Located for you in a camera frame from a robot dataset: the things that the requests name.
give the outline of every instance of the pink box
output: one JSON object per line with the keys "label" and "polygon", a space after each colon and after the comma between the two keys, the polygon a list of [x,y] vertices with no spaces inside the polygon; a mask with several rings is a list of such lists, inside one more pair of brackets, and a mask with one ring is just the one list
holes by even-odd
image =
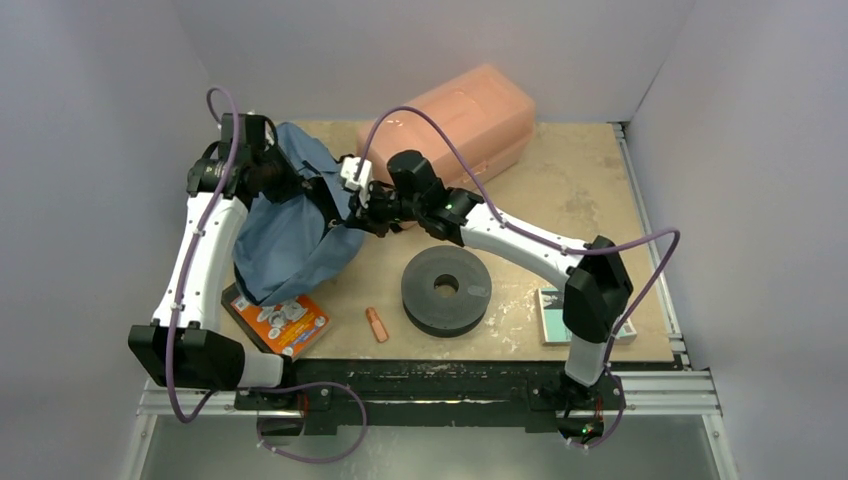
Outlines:
{"label": "pink box", "polygon": [[[516,163],[533,137],[535,102],[490,65],[475,68],[406,105],[432,117],[483,182]],[[360,156],[373,124],[359,129],[356,149]],[[476,190],[439,134],[410,112],[390,115],[377,130],[367,155],[374,165],[374,178],[391,183],[386,163],[404,150],[420,151],[445,185]]]}

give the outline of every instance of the orange book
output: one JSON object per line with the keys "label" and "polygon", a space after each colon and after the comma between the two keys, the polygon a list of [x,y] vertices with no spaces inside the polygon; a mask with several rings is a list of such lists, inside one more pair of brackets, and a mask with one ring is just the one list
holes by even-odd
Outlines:
{"label": "orange book", "polygon": [[230,285],[224,290],[221,303],[260,350],[292,359],[314,344],[331,324],[306,295],[273,307],[258,307]]}

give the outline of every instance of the gray wall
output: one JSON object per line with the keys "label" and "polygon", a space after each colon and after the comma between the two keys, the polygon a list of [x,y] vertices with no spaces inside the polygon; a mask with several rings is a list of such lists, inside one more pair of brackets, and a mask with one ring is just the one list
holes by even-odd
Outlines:
{"label": "gray wall", "polygon": [[363,118],[483,62],[543,119],[630,119],[694,0],[174,0],[211,78],[276,118]]}
{"label": "gray wall", "polygon": [[845,478],[848,4],[698,2],[630,127],[743,478]]}
{"label": "gray wall", "polygon": [[0,45],[0,476],[113,479],[206,72],[164,0],[6,0]]}

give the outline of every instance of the gray ring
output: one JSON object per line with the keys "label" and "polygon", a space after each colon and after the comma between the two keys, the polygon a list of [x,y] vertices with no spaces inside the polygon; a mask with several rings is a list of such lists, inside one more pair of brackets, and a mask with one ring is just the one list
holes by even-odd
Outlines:
{"label": "gray ring", "polygon": [[[444,297],[438,284],[456,293]],[[452,246],[428,248],[406,266],[401,278],[406,315],[421,331],[435,337],[457,337],[471,331],[492,298],[492,278],[473,253]]]}

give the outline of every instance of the beige tabletop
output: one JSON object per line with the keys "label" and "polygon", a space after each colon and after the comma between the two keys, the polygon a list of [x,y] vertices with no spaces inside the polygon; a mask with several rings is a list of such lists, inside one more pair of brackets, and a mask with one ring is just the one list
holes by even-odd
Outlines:
{"label": "beige tabletop", "polygon": [[[355,150],[354,122],[298,122],[338,157]],[[591,241],[603,235],[616,243],[642,235],[621,152],[606,124],[537,125],[519,163],[486,184],[499,209],[551,232]],[[380,239],[367,236],[360,253],[336,278],[309,296],[333,327],[305,355],[311,358],[427,360],[563,360],[566,346],[542,345],[536,289],[548,286],[536,275],[486,252],[472,250],[492,277],[492,299],[483,321],[456,338],[435,338],[406,317],[400,279],[422,250],[447,245],[413,227]],[[652,272],[647,248],[622,254],[639,289]],[[390,339],[377,343],[365,309],[377,309]],[[672,359],[663,311],[656,292],[633,315],[633,343],[617,345],[615,361]],[[250,344],[221,309],[222,333]]]}

